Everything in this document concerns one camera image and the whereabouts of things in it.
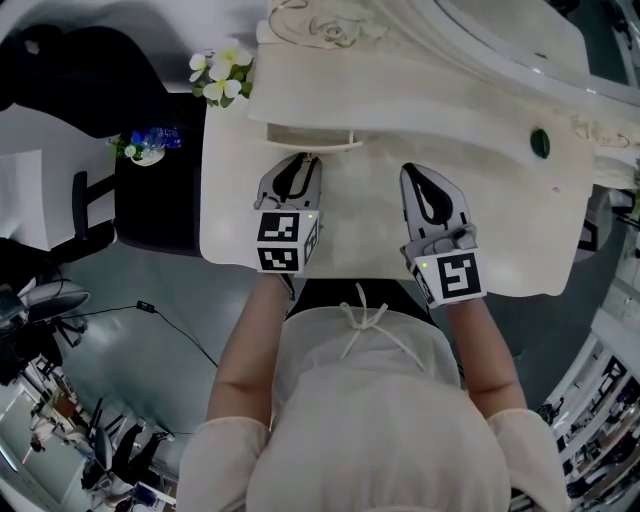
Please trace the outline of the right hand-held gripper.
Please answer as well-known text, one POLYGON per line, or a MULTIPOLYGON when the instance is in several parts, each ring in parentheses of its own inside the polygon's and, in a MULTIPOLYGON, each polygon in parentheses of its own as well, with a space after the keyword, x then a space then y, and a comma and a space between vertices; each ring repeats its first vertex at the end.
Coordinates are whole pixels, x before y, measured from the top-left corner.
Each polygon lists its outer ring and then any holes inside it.
POLYGON ((485 297, 483 255, 463 192, 433 169, 412 163, 402 166, 400 187, 412 240, 401 253, 427 307, 485 297), (446 232, 426 238, 439 231, 446 232))

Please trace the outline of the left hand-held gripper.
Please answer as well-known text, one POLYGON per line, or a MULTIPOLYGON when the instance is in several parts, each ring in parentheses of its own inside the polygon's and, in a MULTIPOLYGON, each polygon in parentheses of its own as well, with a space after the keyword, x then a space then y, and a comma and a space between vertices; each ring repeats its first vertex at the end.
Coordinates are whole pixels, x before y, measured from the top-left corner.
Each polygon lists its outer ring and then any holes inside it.
POLYGON ((320 238, 322 171, 318 156, 298 153, 261 179, 254 203, 259 272, 304 273, 320 238))

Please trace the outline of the cream ornate dressing table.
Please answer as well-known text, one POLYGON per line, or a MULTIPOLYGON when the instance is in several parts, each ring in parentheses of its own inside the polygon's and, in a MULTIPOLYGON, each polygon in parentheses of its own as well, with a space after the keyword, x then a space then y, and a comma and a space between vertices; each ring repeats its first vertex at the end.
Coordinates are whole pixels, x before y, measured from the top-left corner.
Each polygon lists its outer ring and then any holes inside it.
POLYGON ((563 292, 593 185, 631 178, 640 157, 640 108, 501 57, 433 0, 268 0, 256 35, 250 98, 206 114, 199 245, 215 264, 258 264, 260 180, 298 154, 260 141, 268 123, 364 141, 308 153, 324 215, 309 277, 406 277, 399 177, 413 163, 464 193, 487 287, 512 297, 563 292))

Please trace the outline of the person's left forearm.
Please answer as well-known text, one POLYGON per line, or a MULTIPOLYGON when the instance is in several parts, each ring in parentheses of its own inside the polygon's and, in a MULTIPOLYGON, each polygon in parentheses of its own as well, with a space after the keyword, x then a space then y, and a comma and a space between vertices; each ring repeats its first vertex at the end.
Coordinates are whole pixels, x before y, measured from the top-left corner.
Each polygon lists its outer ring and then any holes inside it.
POLYGON ((272 386, 289 290, 263 274, 224 347, 205 419, 242 417, 269 426, 272 386))

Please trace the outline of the person's right forearm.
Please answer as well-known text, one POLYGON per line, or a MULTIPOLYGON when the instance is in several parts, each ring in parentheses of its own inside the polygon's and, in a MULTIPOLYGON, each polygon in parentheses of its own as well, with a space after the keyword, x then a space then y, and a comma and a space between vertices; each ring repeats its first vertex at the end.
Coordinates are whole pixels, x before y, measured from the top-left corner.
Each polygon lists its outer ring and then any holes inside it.
POLYGON ((450 304, 446 313, 469 397, 485 418, 526 409, 509 347, 483 299, 450 304))

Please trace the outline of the small green round object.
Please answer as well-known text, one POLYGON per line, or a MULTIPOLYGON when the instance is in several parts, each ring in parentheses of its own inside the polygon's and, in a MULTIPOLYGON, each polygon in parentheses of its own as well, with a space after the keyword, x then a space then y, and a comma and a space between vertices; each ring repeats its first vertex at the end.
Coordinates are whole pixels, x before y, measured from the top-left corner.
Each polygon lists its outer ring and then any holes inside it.
POLYGON ((551 143, 550 138, 544 129, 536 128, 531 132, 530 147, 537 157, 544 160, 549 158, 551 143))

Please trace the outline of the white flowers in pot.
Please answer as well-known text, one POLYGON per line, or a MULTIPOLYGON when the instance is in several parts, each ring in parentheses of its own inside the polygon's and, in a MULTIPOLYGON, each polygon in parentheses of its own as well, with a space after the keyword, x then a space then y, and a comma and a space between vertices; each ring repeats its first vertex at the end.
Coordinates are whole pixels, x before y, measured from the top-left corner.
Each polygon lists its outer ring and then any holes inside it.
POLYGON ((194 53, 189 59, 191 92, 209 107, 227 108, 253 89, 253 55, 237 40, 194 53))

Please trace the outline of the blue water bottle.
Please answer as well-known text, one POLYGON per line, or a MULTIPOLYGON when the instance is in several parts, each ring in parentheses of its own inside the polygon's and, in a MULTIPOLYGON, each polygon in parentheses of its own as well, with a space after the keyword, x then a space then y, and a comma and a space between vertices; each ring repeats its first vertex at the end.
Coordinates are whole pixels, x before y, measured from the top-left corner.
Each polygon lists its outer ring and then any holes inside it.
POLYGON ((144 149, 178 149, 183 145, 184 132, 176 128, 152 127, 133 131, 131 143, 144 149))

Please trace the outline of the black office chair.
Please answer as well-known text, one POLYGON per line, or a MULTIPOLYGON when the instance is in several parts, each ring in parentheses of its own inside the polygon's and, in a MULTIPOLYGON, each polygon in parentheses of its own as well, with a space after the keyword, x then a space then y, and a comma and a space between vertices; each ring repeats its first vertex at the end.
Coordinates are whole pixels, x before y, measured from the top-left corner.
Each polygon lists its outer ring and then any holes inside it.
POLYGON ((140 249, 198 257, 205 103, 170 93, 136 43, 107 27, 63 32, 34 25, 0 42, 0 111, 26 107, 66 122, 88 136, 131 137, 150 128, 175 129, 177 149, 148 167, 129 159, 113 175, 88 184, 74 176, 72 218, 88 236, 88 206, 113 192, 118 238, 140 249))

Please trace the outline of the small potted plant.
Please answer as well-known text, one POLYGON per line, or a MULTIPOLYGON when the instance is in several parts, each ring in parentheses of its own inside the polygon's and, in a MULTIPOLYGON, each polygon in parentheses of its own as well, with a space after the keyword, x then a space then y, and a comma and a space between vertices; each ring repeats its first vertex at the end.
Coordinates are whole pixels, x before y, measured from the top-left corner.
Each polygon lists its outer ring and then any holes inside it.
POLYGON ((159 163, 165 156, 165 149, 148 148, 127 141, 121 135, 111 137, 107 145, 114 150, 116 159, 128 159, 141 167, 149 167, 159 163))

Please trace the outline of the grey chair with black legs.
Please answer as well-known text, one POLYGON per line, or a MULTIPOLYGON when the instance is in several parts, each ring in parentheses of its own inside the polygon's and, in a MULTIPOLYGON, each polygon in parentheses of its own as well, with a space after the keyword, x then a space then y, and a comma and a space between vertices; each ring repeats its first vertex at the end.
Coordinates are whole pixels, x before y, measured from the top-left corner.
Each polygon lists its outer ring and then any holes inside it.
POLYGON ((575 253, 575 263, 593 256, 609 238, 615 218, 610 197, 611 192, 612 189, 599 185, 593 186, 575 253))

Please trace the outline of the person's white top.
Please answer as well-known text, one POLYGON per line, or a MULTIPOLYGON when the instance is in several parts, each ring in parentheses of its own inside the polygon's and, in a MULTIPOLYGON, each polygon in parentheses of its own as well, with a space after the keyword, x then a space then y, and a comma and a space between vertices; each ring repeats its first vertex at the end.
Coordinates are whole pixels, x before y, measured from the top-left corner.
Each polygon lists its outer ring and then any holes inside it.
POLYGON ((269 426, 205 422, 176 512, 568 512, 559 452, 526 409, 485 418, 446 337, 394 281, 289 297, 269 426))

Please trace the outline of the white table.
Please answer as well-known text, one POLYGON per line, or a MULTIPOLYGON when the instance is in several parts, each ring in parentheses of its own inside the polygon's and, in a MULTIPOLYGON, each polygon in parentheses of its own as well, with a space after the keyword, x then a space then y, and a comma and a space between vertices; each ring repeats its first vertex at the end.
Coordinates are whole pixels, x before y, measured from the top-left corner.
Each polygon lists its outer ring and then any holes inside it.
POLYGON ((109 150, 94 154, 33 150, 0 156, 0 237, 49 251, 75 236, 72 185, 85 171, 94 184, 114 173, 109 150))

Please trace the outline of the grey rounded device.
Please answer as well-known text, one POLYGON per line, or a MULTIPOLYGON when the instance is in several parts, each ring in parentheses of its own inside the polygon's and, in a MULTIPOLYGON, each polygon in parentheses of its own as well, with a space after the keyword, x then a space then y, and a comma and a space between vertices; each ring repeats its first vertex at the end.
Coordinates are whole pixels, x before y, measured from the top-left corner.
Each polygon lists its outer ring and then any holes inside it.
POLYGON ((69 280, 31 287, 21 294, 0 286, 0 330, 47 321, 83 306, 90 293, 69 280))

